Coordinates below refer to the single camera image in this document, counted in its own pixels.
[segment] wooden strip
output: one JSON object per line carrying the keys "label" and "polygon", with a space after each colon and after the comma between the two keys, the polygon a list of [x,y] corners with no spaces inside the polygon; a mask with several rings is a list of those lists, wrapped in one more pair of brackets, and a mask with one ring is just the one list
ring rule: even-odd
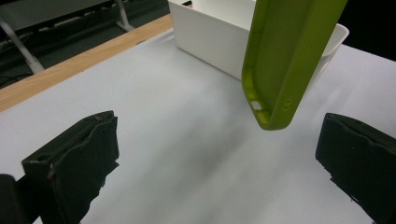
{"label": "wooden strip", "polygon": [[170,15],[159,18],[131,32],[58,63],[41,73],[0,90],[0,112],[4,111],[126,49],[172,28]]}

